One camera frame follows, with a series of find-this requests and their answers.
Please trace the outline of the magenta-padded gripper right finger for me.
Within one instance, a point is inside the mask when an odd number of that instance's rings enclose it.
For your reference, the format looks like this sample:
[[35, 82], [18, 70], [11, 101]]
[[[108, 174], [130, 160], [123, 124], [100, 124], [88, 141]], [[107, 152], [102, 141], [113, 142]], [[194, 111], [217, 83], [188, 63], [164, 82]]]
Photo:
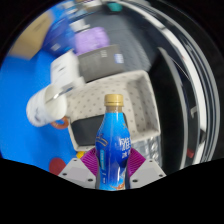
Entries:
[[131, 149], [127, 161], [127, 188], [144, 187], [166, 174], [154, 159], [145, 159], [137, 150]]

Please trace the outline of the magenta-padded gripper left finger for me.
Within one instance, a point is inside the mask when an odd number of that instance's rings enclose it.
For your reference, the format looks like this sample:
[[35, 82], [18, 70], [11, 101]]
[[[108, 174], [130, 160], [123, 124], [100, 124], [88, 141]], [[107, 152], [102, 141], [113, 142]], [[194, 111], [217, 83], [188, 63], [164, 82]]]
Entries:
[[84, 188], [96, 189], [99, 185], [96, 149], [92, 148], [81, 158], [73, 158], [60, 172], [59, 177]]

